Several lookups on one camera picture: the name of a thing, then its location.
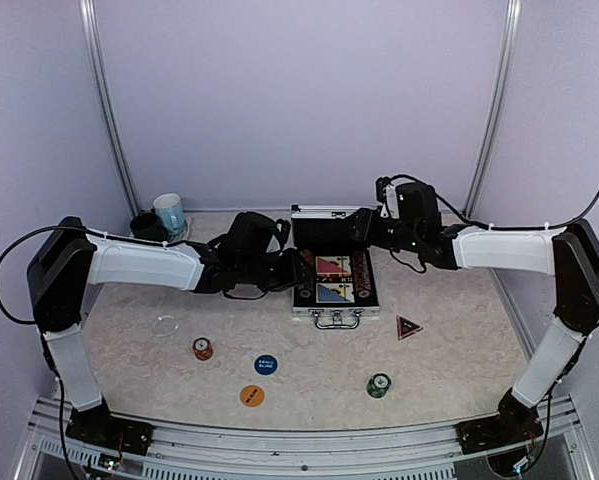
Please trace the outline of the green poker chip stack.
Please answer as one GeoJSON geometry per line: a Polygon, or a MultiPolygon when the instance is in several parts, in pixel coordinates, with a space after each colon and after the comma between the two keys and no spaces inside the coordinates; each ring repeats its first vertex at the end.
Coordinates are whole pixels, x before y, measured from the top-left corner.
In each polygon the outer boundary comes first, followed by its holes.
{"type": "Polygon", "coordinates": [[[382,398],[392,385],[390,377],[385,373],[376,373],[368,381],[366,391],[372,398],[382,398]]]}

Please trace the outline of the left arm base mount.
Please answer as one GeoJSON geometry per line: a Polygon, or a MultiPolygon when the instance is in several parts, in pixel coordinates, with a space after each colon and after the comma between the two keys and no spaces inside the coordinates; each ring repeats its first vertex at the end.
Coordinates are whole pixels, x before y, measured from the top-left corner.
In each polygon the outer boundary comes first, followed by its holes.
{"type": "Polygon", "coordinates": [[[66,436],[120,453],[146,456],[153,430],[149,423],[114,416],[86,420],[72,418],[66,428],[66,436]]]}

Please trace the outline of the aluminium post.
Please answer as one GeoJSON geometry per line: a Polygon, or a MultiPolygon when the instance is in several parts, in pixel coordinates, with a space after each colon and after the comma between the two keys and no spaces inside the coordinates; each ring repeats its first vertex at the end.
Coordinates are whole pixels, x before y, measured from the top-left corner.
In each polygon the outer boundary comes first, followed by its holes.
{"type": "Polygon", "coordinates": [[[491,164],[495,141],[504,110],[509,78],[513,67],[521,11],[521,0],[509,0],[507,2],[499,59],[497,62],[495,81],[486,118],[485,130],[463,208],[463,212],[468,218],[471,218],[475,214],[479,198],[485,187],[488,169],[491,164]]]}
{"type": "Polygon", "coordinates": [[[79,10],[86,48],[94,77],[95,91],[100,106],[105,132],[112,153],[113,164],[119,179],[125,203],[132,216],[142,212],[138,194],[122,145],[113,101],[106,75],[103,48],[98,29],[96,5],[93,0],[80,0],[79,10]]]}

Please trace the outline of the white round coaster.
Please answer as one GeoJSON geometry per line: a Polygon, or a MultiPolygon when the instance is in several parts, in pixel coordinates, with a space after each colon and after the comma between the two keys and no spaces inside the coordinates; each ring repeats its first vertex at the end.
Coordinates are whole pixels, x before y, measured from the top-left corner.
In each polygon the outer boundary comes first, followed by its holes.
{"type": "Polygon", "coordinates": [[[187,225],[178,234],[172,234],[166,227],[161,224],[153,224],[145,229],[138,230],[134,233],[134,237],[140,240],[152,241],[152,242],[179,242],[186,240],[189,235],[189,228],[187,225]]]}

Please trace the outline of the light blue mug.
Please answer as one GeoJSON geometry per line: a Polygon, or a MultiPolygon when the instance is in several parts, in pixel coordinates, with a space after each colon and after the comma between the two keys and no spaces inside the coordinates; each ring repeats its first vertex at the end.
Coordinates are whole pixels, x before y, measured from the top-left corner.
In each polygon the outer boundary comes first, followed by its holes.
{"type": "Polygon", "coordinates": [[[170,235],[179,235],[185,229],[185,215],[181,197],[166,193],[153,200],[154,213],[160,218],[170,235]]]}

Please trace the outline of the blue small blind button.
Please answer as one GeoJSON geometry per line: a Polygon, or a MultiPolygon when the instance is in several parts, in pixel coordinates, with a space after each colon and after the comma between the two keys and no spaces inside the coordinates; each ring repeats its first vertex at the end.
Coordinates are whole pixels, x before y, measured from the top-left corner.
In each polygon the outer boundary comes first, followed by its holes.
{"type": "Polygon", "coordinates": [[[259,375],[269,376],[274,374],[277,369],[278,360],[272,355],[260,355],[254,361],[254,370],[259,375]]]}

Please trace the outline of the dark green mug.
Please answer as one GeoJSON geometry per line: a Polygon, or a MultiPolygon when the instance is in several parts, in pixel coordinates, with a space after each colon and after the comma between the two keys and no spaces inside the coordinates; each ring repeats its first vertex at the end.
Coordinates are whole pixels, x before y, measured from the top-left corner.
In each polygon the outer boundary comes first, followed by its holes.
{"type": "Polygon", "coordinates": [[[152,212],[142,213],[130,222],[133,236],[141,240],[165,241],[169,237],[168,230],[163,226],[160,217],[152,212]]]}

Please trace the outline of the left aluminium post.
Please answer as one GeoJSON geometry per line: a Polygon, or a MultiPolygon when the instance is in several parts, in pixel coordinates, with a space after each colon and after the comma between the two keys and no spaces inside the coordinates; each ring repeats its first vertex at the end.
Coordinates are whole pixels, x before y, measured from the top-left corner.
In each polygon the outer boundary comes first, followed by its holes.
{"type": "Polygon", "coordinates": [[[138,194],[122,145],[113,101],[106,75],[103,48],[98,29],[96,5],[93,0],[80,0],[79,10],[86,48],[94,77],[95,91],[100,106],[105,132],[112,153],[113,164],[119,179],[125,203],[132,216],[142,212],[138,194]]]}

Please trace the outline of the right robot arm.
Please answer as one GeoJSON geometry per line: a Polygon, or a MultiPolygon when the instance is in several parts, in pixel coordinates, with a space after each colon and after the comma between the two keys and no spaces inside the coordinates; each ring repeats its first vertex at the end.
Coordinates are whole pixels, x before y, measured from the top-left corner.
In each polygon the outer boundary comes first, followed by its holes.
{"type": "Polygon", "coordinates": [[[408,175],[379,178],[376,193],[378,207],[360,208],[349,218],[357,242],[414,253],[422,267],[527,271],[554,279],[552,324],[490,423],[497,442],[514,442],[529,427],[528,413],[568,373],[599,328],[599,240],[592,226],[583,215],[536,227],[466,217],[446,226],[438,210],[443,198],[408,175]]]}

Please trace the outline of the aluminium poker case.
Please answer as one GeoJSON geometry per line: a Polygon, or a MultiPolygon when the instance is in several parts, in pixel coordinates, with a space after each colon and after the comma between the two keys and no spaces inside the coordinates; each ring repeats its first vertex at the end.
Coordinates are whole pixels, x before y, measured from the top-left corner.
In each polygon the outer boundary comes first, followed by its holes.
{"type": "Polygon", "coordinates": [[[294,246],[315,276],[293,290],[292,314],[319,330],[354,330],[380,313],[369,247],[353,239],[357,206],[294,205],[294,246]]]}

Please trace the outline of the black triangular dealer button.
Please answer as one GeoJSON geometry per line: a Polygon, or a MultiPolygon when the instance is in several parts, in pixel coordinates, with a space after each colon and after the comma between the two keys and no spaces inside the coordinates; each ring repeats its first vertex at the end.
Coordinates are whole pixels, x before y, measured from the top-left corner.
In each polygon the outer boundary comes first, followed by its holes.
{"type": "Polygon", "coordinates": [[[404,340],[423,329],[422,326],[400,315],[396,316],[396,323],[399,341],[404,340]]]}

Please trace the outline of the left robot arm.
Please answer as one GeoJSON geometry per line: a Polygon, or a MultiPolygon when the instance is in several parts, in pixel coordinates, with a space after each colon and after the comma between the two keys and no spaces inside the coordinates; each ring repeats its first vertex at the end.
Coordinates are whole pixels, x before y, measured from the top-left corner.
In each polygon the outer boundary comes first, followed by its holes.
{"type": "Polygon", "coordinates": [[[118,237],[64,218],[30,262],[27,282],[42,344],[73,408],[82,412],[81,430],[100,445],[119,434],[118,421],[104,411],[82,337],[88,287],[137,284],[224,296],[240,285],[261,294],[285,291],[315,276],[314,267],[287,246],[289,233],[288,221],[255,212],[238,214],[227,233],[208,243],[118,237]]]}

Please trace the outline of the aluminium front rail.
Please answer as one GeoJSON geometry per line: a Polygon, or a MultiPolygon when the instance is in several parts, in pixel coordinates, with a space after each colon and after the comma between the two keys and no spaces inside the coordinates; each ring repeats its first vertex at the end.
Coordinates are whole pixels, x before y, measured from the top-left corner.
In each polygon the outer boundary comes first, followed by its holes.
{"type": "Polygon", "coordinates": [[[12,479],[63,479],[92,469],[109,479],[493,479],[495,462],[520,444],[466,454],[454,421],[334,431],[249,430],[153,420],[145,455],[112,450],[60,430],[70,415],[55,399],[33,407],[12,467],[12,479]]]}

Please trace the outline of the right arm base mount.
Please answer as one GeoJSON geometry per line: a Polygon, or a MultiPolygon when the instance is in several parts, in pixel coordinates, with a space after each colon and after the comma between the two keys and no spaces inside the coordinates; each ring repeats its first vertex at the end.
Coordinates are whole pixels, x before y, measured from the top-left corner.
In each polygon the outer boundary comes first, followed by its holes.
{"type": "Polygon", "coordinates": [[[461,451],[464,455],[496,449],[540,437],[544,433],[539,420],[521,425],[505,425],[497,416],[460,422],[455,427],[461,451]]]}

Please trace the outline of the red playing card deck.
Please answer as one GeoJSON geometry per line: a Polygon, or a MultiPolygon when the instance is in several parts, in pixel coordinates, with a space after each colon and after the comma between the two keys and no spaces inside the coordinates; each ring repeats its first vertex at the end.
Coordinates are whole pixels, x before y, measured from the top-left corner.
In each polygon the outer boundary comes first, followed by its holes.
{"type": "Polygon", "coordinates": [[[319,277],[351,277],[352,267],[349,256],[317,256],[316,273],[319,277]]]}

